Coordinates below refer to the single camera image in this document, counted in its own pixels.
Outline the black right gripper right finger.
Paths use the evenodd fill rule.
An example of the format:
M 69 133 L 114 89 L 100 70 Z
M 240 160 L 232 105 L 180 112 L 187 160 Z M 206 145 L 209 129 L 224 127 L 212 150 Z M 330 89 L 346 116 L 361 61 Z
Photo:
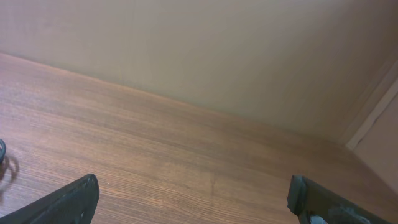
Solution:
M 391 224 L 302 175 L 291 178 L 287 207 L 300 224 Z

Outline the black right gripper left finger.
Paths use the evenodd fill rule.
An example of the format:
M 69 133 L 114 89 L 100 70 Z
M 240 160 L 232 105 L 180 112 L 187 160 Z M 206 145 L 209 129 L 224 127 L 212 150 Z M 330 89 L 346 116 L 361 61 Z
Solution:
M 90 224 L 100 197 L 94 174 L 82 178 L 43 198 L 1 217 L 4 224 Z

